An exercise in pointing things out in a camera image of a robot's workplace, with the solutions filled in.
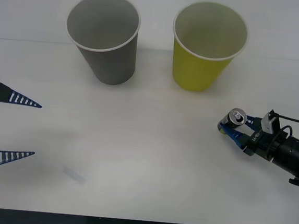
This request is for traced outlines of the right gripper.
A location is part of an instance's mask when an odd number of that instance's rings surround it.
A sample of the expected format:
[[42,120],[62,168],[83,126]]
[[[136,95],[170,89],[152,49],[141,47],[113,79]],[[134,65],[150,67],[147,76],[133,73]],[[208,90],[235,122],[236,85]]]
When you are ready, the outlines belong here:
[[233,140],[236,145],[244,151],[245,154],[252,156],[254,154],[264,158],[267,161],[275,157],[277,150],[285,142],[288,133],[282,131],[277,137],[275,134],[268,134],[261,131],[261,118],[247,116],[245,125],[252,131],[260,131],[254,133],[251,137],[241,133],[234,128],[227,127],[225,124],[218,123],[218,130],[226,134]]

